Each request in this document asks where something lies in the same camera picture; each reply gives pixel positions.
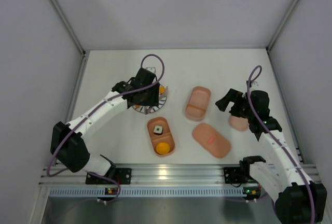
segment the yellow ball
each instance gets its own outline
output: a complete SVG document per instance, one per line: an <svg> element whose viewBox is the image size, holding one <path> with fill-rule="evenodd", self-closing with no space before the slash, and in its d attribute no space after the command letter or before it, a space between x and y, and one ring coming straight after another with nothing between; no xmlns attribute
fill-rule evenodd
<svg viewBox="0 0 332 224"><path fill-rule="evenodd" d="M160 94L165 93L165 88L164 88L163 86L160 86L160 87L159 87L159 93L160 93Z"/></svg>
<svg viewBox="0 0 332 224"><path fill-rule="evenodd" d="M158 154L160 155L165 155L167 154L168 152L170 152L170 145L168 143L159 143L157 146L156 146L156 151Z"/></svg>

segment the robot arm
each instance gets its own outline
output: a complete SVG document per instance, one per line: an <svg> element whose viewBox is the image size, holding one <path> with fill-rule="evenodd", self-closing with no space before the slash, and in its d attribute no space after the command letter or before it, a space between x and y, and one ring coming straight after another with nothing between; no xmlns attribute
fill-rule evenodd
<svg viewBox="0 0 332 224"><path fill-rule="evenodd" d="M248 97L251 98L260 119L278 142L260 124L252 111ZM277 171L276 174L271 170L262 157L246 157L240 161L242 178L254 179L262 185L275 203L276 214L282 224L310 222L311 208L306 184L309 185L314 200L315 222L322 221L327 191L323 184L313 182L290 151L282 128L278 121L270 116L268 94L256 90L248 95L230 89L216 105L219 110L225 111L230 102L234 102L230 110L231 115L248 119L250 131L263 146Z"/></svg>
<svg viewBox="0 0 332 224"><path fill-rule="evenodd" d="M90 154L86 142L111 118L129 107L135 104L158 106L160 84L158 80L153 82L155 79L154 73L141 67L130 82L117 83L104 99L85 114L67 124L57 123L53 128L51 153L54 154L62 143L56 158L71 172L84 170L101 176L109 175L115 165L102 155Z"/></svg>

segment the pink tray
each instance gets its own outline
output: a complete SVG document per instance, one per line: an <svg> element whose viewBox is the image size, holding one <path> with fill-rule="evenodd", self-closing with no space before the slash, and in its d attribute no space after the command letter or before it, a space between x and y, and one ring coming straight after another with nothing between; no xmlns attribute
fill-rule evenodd
<svg viewBox="0 0 332 224"><path fill-rule="evenodd" d="M154 134L154 128L156 125L160 125L163 128L163 133L161 135ZM155 154L159 157L165 157L173 153L175 149L175 142L170 130L170 127L167 123L167 120L163 117L157 117L154 119L150 119L147 123L147 129L149 132L149 136L151 139L152 146L154 148ZM167 143L170 145L170 151L167 154L158 154L156 151L156 147L159 143Z"/></svg>
<svg viewBox="0 0 332 224"><path fill-rule="evenodd" d="M229 116L228 123L232 128L239 132L244 132L249 128L248 120L245 118L238 118L231 115Z"/></svg>
<svg viewBox="0 0 332 224"><path fill-rule="evenodd" d="M208 124L199 124L193 130L192 136L205 150L216 158L225 157L231 149L229 141Z"/></svg>
<svg viewBox="0 0 332 224"><path fill-rule="evenodd" d="M205 117L211 98L211 91L205 87L194 87L186 106L186 116L194 121L201 121Z"/></svg>

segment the metal floor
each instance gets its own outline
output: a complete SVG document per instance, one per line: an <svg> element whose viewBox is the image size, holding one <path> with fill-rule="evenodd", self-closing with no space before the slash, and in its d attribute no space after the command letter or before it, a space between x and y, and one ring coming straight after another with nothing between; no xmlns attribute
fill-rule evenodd
<svg viewBox="0 0 332 224"><path fill-rule="evenodd" d="M120 198L107 206L92 200L62 215L79 201L49 197L42 224L280 224L269 197L249 204L218 197Z"/></svg>

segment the small cube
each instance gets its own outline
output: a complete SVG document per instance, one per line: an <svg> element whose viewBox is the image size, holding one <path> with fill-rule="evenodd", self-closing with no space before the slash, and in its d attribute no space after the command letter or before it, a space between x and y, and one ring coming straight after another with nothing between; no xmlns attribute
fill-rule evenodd
<svg viewBox="0 0 332 224"><path fill-rule="evenodd" d="M160 125L156 125L155 128L154 128L154 134L156 135L161 135L162 134L162 126Z"/></svg>

